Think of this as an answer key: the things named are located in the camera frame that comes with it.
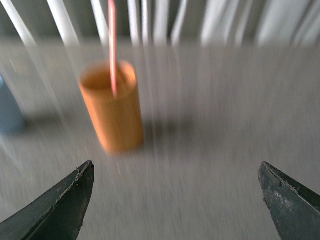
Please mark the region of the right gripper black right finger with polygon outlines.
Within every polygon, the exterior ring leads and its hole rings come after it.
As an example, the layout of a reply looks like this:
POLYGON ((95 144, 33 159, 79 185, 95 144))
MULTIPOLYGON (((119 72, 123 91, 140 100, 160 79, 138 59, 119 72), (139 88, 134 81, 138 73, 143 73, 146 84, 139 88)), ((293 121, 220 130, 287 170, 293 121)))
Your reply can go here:
POLYGON ((282 240, 320 238, 320 196, 270 163, 258 170, 263 200, 282 240))

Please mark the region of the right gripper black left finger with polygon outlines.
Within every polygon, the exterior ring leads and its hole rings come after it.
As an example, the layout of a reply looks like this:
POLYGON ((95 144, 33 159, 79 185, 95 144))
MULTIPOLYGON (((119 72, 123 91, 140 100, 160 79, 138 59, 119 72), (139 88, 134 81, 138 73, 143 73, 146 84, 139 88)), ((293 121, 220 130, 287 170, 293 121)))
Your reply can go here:
POLYGON ((0 224, 2 240, 75 240, 83 226, 95 167, 86 161, 0 224))

